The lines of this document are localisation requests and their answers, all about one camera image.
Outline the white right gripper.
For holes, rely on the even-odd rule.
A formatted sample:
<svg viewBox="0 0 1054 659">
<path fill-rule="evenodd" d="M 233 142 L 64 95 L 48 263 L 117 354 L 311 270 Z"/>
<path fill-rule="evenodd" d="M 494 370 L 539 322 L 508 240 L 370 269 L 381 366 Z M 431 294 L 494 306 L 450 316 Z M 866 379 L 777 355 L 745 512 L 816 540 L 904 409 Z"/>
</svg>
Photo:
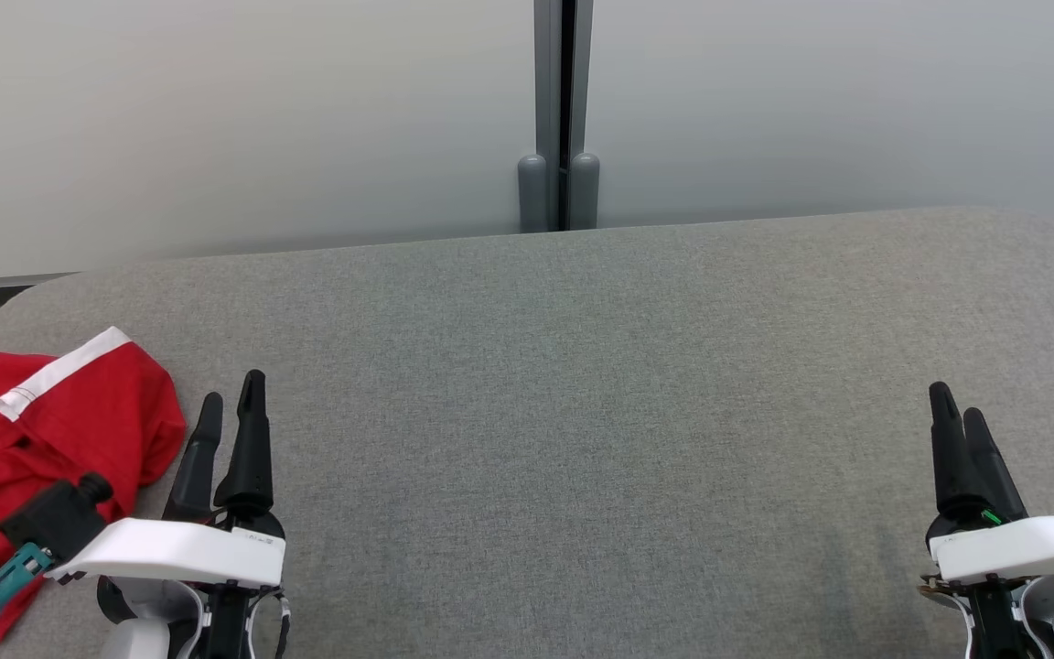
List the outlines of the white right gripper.
<svg viewBox="0 0 1054 659">
<path fill-rule="evenodd" d="M 1054 516 L 1028 518 L 982 410 L 962 416 L 942 381 L 929 399 L 938 513 L 971 520 L 987 487 L 995 512 L 1014 522 L 930 538 L 936 571 L 921 595 L 961 613 L 963 659 L 1054 659 Z"/>
</svg>

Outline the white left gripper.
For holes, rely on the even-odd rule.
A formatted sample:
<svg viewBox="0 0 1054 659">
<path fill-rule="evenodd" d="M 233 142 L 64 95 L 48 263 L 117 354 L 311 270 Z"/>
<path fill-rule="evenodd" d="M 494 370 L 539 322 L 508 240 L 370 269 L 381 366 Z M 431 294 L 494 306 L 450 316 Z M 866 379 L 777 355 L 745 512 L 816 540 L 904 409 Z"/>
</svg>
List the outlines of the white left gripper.
<svg viewBox="0 0 1054 659">
<path fill-rule="evenodd" d="M 100 659 L 285 659 L 290 603 L 282 588 L 285 540 L 206 523 L 223 401 L 210 392 L 188 438 L 164 520 L 121 520 L 48 571 L 61 584 L 99 579 L 113 621 Z M 274 480 L 266 375 L 245 375 L 237 437 L 214 504 L 237 518 L 271 512 Z"/>
</svg>

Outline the grey rounded post foot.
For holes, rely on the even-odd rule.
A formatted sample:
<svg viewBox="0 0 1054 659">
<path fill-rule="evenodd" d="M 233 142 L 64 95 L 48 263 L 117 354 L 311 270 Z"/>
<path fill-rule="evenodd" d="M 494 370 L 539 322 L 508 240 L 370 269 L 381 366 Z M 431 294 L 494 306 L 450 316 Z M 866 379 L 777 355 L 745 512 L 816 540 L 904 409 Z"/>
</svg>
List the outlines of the grey rounded post foot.
<svg viewBox="0 0 1054 659">
<path fill-rule="evenodd" d="M 567 177 L 567 221 L 569 231 L 597 228 L 601 161 L 597 155 L 581 153 L 570 159 Z"/>
<path fill-rule="evenodd" d="M 545 158 L 539 154 L 520 158 L 516 164 L 516 185 L 520 231 L 522 233 L 551 231 L 549 175 Z"/>
</svg>

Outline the grey partition post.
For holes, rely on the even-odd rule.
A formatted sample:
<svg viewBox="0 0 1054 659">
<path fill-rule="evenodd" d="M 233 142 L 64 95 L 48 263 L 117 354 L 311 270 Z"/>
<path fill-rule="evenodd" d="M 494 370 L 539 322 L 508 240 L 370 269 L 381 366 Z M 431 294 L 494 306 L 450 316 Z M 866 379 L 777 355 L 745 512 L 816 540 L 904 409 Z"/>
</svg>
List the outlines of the grey partition post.
<svg viewBox="0 0 1054 659">
<path fill-rule="evenodd" d="M 593 0 L 532 0 L 535 150 L 549 175 L 551 231 L 569 231 L 567 177 L 586 150 Z"/>
</svg>

